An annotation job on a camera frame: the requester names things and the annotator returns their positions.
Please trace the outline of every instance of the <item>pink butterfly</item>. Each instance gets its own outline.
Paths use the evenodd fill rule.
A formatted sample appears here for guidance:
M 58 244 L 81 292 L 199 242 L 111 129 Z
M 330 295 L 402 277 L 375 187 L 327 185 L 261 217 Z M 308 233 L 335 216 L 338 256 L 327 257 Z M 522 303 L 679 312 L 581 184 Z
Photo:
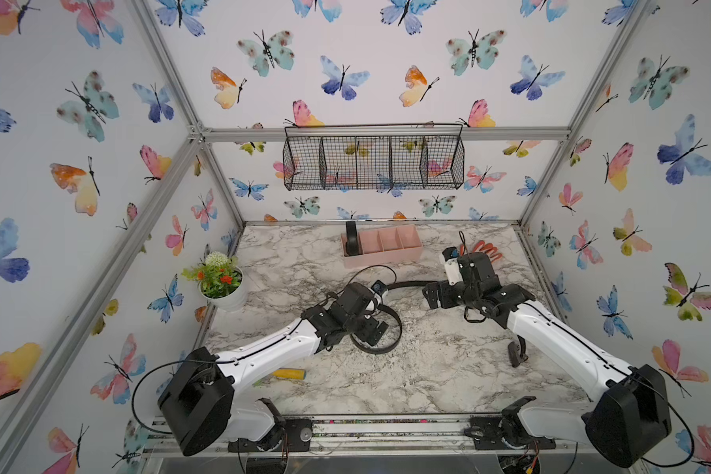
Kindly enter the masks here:
M 593 265 L 603 263 L 603 257 L 600 256 L 595 247 L 591 245 L 591 243 L 597 241 L 597 237 L 594 235 L 588 241 L 589 232 L 588 222 L 585 221 L 584 224 L 579 226 L 579 235 L 572 235 L 572 241 L 569 242 L 569 248 L 577 251 L 577 266 L 582 270 L 588 268 L 588 260 Z
M 60 0 L 60 4 L 72 13 L 79 12 L 76 29 L 82 33 L 88 45 L 100 49 L 101 30 L 121 44 L 123 26 L 108 15 L 114 9 L 114 0 Z
M 572 207 L 582 199 L 582 192 L 577 191 L 572 195 L 572 184 L 566 183 L 563 185 L 563 192 L 558 194 L 558 200 L 561 201 L 561 207 L 569 209 L 574 214 Z
M 176 215 L 171 216 L 171 225 L 177 233 L 170 233 L 166 236 L 166 246 L 173 249 L 173 256 L 178 256 L 184 247 L 184 237 L 187 235 L 188 229 L 185 226 L 184 232 L 182 232 L 182 226 L 179 225 L 179 218 Z
M 196 219 L 200 219 L 200 227 L 204 231 L 208 231 L 209 221 L 218 216 L 218 209 L 213 205 L 213 189 L 209 189 L 205 200 L 203 200 L 203 196 L 200 196 L 200 204 L 192 206 L 192 213 Z
M 134 357 L 137 351 L 137 342 L 134 340 L 134 335 L 130 334 L 126 338 L 121 348 L 121 358 L 116 364 L 113 358 L 109 355 L 110 362 L 107 365 L 113 365 L 114 371 L 109 372 L 103 378 L 97 381 L 89 393 L 97 395 L 101 400 L 106 400 L 108 395 L 113 391 L 114 403 L 123 405 L 130 399 L 129 382 L 132 382 L 134 375 L 139 375 L 145 371 L 145 363 L 147 362 L 144 355 Z
M 616 155 L 609 162 L 608 153 L 605 155 L 606 159 L 606 180 L 603 184 L 606 184 L 609 180 L 611 185 L 616 188 L 617 191 L 623 191 L 627 186 L 627 166 L 629 165 L 629 159 L 632 157 L 632 152 L 635 151 L 635 146 L 631 143 L 625 143 L 616 152 Z
M 685 390 L 682 384 L 679 383 L 680 380 L 689 380 L 691 382 L 708 382 L 708 374 L 705 371 L 700 370 L 698 367 L 693 367 L 688 365 L 682 370 L 679 370 L 679 353 L 682 349 L 679 347 L 679 343 L 674 342 L 671 339 L 664 340 L 662 344 L 663 349 L 659 346 L 653 346 L 653 358 L 656 363 L 665 374 L 669 375 L 675 384 L 679 385 L 679 390 L 683 393 L 690 395 L 690 392 Z
M 79 429 L 79 438 L 76 443 L 69 439 L 64 430 L 60 428 L 50 430 L 47 433 L 47 442 L 50 444 L 50 449 L 54 453 L 68 454 L 45 469 L 42 474 L 73 474 L 76 472 L 76 467 L 81 467 L 79 464 L 79 448 L 82 445 L 82 437 L 88 429 L 89 426 L 85 429 L 84 425 L 82 425 L 82 428 Z
M 466 182 L 463 184 L 463 189 L 469 191 L 479 186 L 479 189 L 482 193 L 489 193 L 490 191 L 492 191 L 494 188 L 493 183 L 496 181 L 500 181 L 506 175 L 506 173 L 488 174 L 488 171 L 490 171 L 489 166 L 485 168 L 484 173 L 481 173 L 479 171 L 479 168 L 476 166 L 469 166 L 468 173 L 466 173 L 466 176 L 468 176 L 470 179 L 466 180 Z

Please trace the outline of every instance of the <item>black strap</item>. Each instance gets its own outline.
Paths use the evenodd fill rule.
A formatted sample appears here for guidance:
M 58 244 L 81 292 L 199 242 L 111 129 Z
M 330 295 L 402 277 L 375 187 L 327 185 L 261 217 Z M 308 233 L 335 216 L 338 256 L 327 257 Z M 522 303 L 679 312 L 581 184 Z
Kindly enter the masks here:
M 369 347 L 369 346 L 359 343 L 358 340 L 356 339 L 356 337 L 353 335 L 350 335 L 350 340 L 353 342 L 353 345 L 358 347 L 360 350 L 366 352 L 367 354 L 381 356 L 382 354 L 387 354 L 392 349 L 395 349 L 395 347 L 398 346 L 398 343 L 400 342 L 400 337 L 403 336 L 403 321 L 400 320 L 400 316 L 398 316 L 397 311 L 395 311 L 394 309 L 392 309 L 390 307 L 380 304 L 377 307 L 377 309 L 379 309 L 381 312 L 386 312 L 388 315 L 392 316 L 393 319 L 395 319 L 395 321 L 398 321 L 398 329 L 400 330 L 400 332 L 398 333 L 398 338 L 395 340 L 395 342 L 393 342 L 392 344 L 390 344 L 387 347 L 381 347 L 379 349 L 375 349 L 373 347 Z

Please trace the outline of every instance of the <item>wire basket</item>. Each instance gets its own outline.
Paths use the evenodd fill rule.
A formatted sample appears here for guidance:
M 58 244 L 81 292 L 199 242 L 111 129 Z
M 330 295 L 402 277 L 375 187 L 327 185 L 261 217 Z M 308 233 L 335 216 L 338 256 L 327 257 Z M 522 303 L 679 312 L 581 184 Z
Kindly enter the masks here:
M 463 183 L 463 126 L 400 125 L 406 127 L 405 131 L 396 132 L 394 125 L 285 128 L 285 187 L 341 191 L 458 189 Z

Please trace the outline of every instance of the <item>white marble surface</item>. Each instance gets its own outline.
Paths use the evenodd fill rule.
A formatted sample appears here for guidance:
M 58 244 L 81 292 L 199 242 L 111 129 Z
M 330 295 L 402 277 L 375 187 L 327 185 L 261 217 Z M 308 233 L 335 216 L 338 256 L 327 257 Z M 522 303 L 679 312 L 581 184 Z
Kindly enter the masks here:
M 493 266 L 502 284 L 518 283 L 541 297 L 508 224 L 417 227 L 424 253 L 418 262 L 390 264 L 398 280 L 444 279 L 437 254 L 457 245 L 463 230 L 470 245 L 484 239 L 500 249 L 503 259 Z M 342 232 L 340 225 L 248 226 L 237 256 L 252 283 L 250 296 L 241 312 L 218 312 L 205 342 L 209 351 L 233 349 L 271 333 L 322 300 L 325 291 L 342 288 L 355 273 L 342 265 Z M 368 285 L 376 278 L 389 283 L 392 274 L 370 269 L 356 280 Z M 529 361 L 512 368 L 506 346 L 513 335 L 492 320 L 469 324 L 461 308 L 429 310 L 420 288 L 391 291 L 386 303 L 405 326 L 395 350 L 370 355 L 346 338 L 331 352 L 292 365 L 305 369 L 305 380 L 268 377 L 248 395 L 271 398 L 285 414 L 309 415 L 498 411 L 524 395 L 586 399 L 568 374 L 531 345 Z

